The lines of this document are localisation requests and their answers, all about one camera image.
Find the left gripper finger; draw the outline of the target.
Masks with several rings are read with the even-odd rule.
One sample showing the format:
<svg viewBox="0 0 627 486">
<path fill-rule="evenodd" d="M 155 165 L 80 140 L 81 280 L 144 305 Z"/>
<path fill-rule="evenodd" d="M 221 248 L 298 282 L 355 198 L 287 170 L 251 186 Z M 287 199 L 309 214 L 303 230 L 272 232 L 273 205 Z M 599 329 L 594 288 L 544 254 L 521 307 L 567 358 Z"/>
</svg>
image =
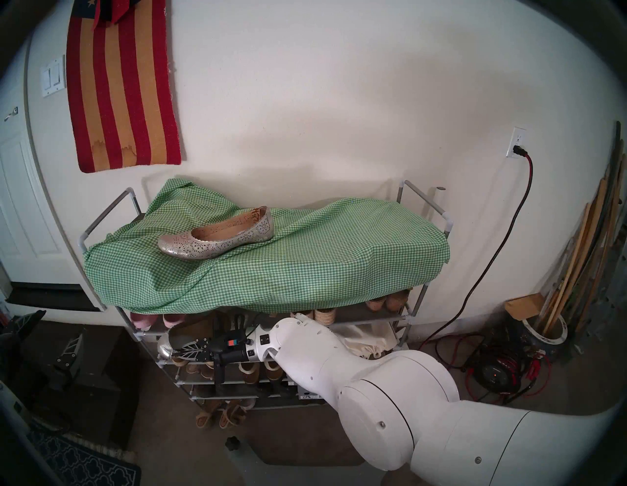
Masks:
<svg viewBox="0 0 627 486">
<path fill-rule="evenodd" d="M 46 310 L 37 310 L 24 316 L 15 316 L 1 329 L 1 343 L 21 343 L 46 315 Z"/>
<path fill-rule="evenodd" d="M 83 360 L 83 335 L 71 338 L 54 362 L 54 370 L 64 375 L 77 375 Z"/>
</svg>

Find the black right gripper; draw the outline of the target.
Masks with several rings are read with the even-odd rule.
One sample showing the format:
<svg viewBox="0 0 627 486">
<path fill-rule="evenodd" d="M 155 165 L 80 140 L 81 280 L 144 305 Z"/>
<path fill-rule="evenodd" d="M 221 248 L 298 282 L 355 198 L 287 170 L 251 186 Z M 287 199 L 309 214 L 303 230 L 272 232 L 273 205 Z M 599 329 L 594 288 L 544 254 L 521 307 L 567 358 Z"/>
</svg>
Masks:
<svg viewBox="0 0 627 486">
<path fill-rule="evenodd" d="M 245 333 L 231 333 L 203 338 L 198 343 L 184 344 L 174 350 L 174 358 L 189 362 L 212 362 L 214 383 L 222 385 L 226 366 L 255 361 L 256 350 L 253 341 Z"/>
</svg>

